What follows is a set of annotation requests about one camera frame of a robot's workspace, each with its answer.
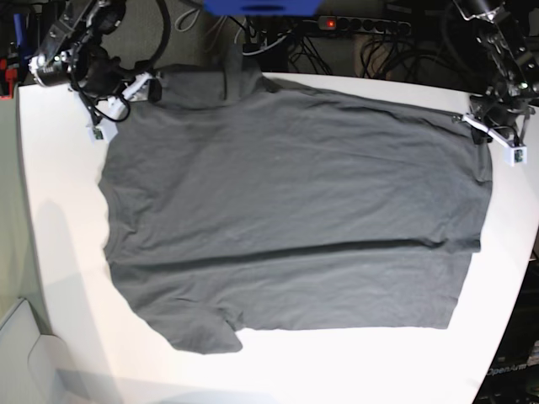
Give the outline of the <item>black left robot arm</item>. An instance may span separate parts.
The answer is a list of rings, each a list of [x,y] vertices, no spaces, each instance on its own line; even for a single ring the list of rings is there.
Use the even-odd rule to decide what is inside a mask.
[[[538,61],[503,1],[455,1],[466,21],[483,23],[477,41],[498,73],[485,94],[470,97],[470,111],[456,120],[472,127],[476,144],[495,141],[511,167],[527,162],[525,136],[538,107]]]

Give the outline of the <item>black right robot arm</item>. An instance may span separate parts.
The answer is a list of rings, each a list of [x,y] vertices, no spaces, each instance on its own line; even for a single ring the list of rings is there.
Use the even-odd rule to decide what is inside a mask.
[[[131,103],[146,99],[155,86],[154,67],[172,32],[167,4],[158,1],[157,9],[163,22],[157,49],[131,69],[102,46],[125,17],[125,1],[67,2],[29,60],[29,72],[42,87],[69,85],[88,114],[88,134],[97,141],[112,141],[118,124],[130,117]]]

